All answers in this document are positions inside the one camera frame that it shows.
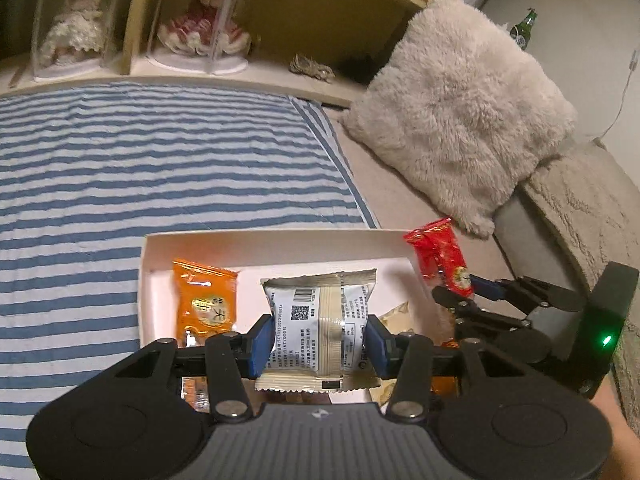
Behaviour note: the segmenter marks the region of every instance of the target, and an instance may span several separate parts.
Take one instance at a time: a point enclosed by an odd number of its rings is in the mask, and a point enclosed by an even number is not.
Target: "blue and white striped fabric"
[[[0,479],[33,414],[138,348],[152,232],[375,226],[322,109],[99,84],[0,100]]]

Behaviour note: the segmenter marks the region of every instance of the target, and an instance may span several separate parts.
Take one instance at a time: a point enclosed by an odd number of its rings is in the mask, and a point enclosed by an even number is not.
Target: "qr code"
[[[291,305],[291,320],[309,319],[309,307],[305,305]]]

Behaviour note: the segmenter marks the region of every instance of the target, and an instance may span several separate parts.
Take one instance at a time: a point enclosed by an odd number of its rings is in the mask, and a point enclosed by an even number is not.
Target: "white box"
[[[427,294],[414,249],[402,230],[226,230],[154,234],[146,237],[138,285],[140,345],[175,338],[176,258],[237,270],[238,332],[270,313],[260,280],[376,268],[369,313],[384,314],[408,301],[414,330],[434,343],[452,335],[448,314]],[[362,392],[337,394],[333,402],[367,400]]]

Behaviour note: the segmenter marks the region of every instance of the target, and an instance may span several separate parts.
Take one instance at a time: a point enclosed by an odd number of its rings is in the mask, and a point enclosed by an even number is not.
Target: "mattress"
[[[138,348],[153,232],[375,227],[317,104],[94,84],[0,100],[0,479],[50,400]]]

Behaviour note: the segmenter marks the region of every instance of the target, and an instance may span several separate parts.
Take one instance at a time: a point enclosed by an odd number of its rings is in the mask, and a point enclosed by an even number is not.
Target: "fluffy pillow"
[[[576,115],[482,12],[432,0],[343,122],[443,213],[488,237],[492,213],[556,153]]]

